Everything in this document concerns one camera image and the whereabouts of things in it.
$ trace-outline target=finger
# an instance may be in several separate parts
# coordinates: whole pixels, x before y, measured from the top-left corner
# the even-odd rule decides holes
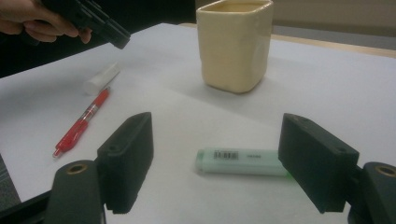
[[[92,32],[92,30],[89,28],[84,28],[82,30],[79,30],[78,35],[79,35],[79,38],[81,39],[82,43],[88,44],[90,42],[91,32]]]
[[[25,29],[35,31],[43,35],[63,35],[62,32],[57,30],[51,24],[40,21],[26,21],[23,23]]]
[[[0,32],[7,35],[18,35],[22,32],[23,25],[14,21],[0,20]]]
[[[39,20],[49,22],[62,34],[71,37],[78,36],[78,29],[70,21],[64,19],[61,15],[46,9],[43,6],[38,6],[35,13]]]
[[[41,41],[41,42],[52,43],[52,42],[55,42],[55,40],[57,38],[56,35],[43,35],[43,34],[37,33],[37,32],[35,32],[33,30],[30,30],[30,29],[25,29],[25,31],[32,38],[34,38],[34,39],[36,39],[38,41]]]

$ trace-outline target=light green object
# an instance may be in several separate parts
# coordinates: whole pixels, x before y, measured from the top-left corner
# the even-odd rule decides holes
[[[288,175],[277,150],[209,147],[198,150],[195,166],[205,173]]]

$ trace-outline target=label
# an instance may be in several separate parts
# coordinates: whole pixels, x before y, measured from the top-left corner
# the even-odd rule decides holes
[[[239,159],[239,154],[238,151],[216,150],[215,153],[213,154],[213,159],[237,161]]]

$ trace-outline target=table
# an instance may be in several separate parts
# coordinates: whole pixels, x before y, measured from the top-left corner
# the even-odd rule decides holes
[[[54,146],[93,96],[82,84],[119,62],[111,94],[74,149]],[[0,153],[26,201],[50,189],[63,165],[93,160],[129,117],[150,111],[154,160],[131,212],[107,223],[347,223],[318,213],[289,178],[203,175],[203,147],[276,150],[284,113],[312,119],[367,161],[396,164],[396,60],[283,40],[271,41],[263,81],[246,94],[201,79],[196,29],[159,24],[132,35],[124,50],[104,45],[0,79]]]

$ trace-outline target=hand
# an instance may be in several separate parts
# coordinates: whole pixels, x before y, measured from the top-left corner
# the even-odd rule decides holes
[[[38,0],[0,0],[0,32],[19,34],[23,27],[31,37],[43,42],[53,42],[58,35],[80,36],[84,43],[91,39],[91,30],[79,31],[70,21],[46,9]]]

